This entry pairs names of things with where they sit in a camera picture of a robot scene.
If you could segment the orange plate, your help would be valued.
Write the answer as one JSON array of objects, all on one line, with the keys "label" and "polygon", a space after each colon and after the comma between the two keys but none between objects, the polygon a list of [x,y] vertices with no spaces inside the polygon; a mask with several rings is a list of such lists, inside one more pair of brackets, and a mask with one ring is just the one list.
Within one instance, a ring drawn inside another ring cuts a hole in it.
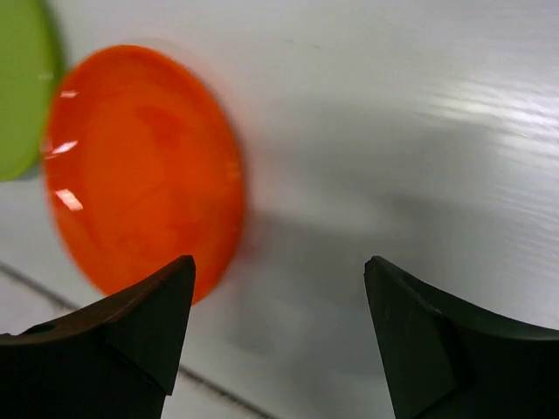
[{"label": "orange plate", "polygon": [[217,288],[243,228],[243,162],[225,112],[187,67],[139,45],[93,53],[52,102],[42,161],[60,237],[101,292],[182,255],[195,260],[194,302]]}]

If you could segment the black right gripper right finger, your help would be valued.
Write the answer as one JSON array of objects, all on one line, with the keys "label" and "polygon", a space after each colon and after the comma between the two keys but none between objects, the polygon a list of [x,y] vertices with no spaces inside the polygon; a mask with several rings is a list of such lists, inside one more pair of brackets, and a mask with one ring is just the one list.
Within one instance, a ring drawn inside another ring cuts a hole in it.
[{"label": "black right gripper right finger", "polygon": [[364,283],[397,418],[556,418],[558,332],[464,301],[374,256]]}]

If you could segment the green plate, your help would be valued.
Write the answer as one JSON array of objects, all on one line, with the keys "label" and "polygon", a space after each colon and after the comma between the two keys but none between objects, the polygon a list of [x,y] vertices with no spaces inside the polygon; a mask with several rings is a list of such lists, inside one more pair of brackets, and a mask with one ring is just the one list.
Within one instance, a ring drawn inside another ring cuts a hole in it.
[{"label": "green plate", "polygon": [[18,178],[39,154],[52,95],[64,70],[46,1],[1,2],[1,180]]}]

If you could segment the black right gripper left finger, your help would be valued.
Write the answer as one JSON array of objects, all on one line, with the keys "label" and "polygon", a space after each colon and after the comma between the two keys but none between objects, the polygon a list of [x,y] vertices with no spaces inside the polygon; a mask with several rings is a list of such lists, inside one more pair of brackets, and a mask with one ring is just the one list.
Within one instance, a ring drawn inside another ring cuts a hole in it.
[{"label": "black right gripper left finger", "polygon": [[1,336],[3,418],[158,418],[176,383],[193,257],[78,311]]}]

